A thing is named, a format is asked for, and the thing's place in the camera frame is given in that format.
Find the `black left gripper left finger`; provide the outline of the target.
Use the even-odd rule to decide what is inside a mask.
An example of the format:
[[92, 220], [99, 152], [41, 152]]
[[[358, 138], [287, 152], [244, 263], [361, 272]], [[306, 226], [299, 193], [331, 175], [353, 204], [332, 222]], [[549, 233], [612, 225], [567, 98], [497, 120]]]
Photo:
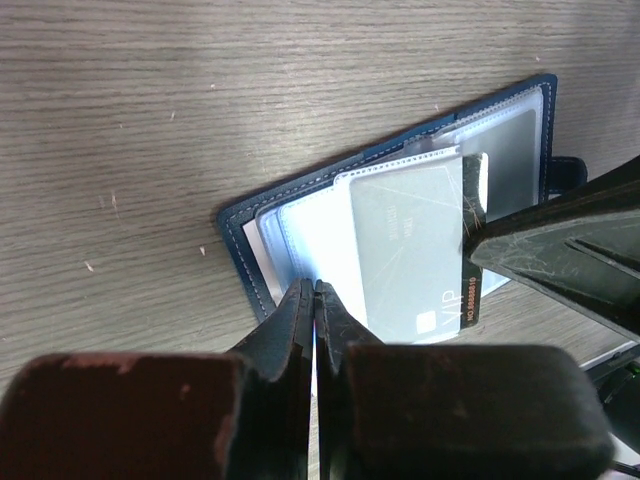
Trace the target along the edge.
[[37, 357], [1, 402], [5, 479], [303, 479], [314, 288], [224, 353]]

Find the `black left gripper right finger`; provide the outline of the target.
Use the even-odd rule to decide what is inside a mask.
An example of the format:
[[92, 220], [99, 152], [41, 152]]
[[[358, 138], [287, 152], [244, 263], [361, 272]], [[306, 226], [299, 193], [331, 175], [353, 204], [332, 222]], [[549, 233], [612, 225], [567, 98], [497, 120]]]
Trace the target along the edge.
[[550, 345], [388, 345], [315, 287], [324, 479], [595, 479], [614, 458], [587, 375]]

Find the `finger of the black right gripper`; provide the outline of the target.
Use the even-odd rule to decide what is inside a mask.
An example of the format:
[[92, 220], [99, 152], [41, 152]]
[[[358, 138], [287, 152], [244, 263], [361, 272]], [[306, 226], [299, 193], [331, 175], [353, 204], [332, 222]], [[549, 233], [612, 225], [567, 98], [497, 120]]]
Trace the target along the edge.
[[638, 159], [487, 223], [465, 248], [475, 265], [638, 340]]

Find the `blue leather card holder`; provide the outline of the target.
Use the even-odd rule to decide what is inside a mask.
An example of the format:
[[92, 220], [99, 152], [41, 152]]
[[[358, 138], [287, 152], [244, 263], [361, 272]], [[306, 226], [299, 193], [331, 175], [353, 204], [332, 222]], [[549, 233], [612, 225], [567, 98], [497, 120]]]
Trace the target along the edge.
[[386, 343], [474, 326], [505, 278], [471, 264], [465, 240], [587, 179], [582, 160], [552, 153], [557, 83], [533, 76], [224, 208], [217, 225], [257, 319], [308, 279]]

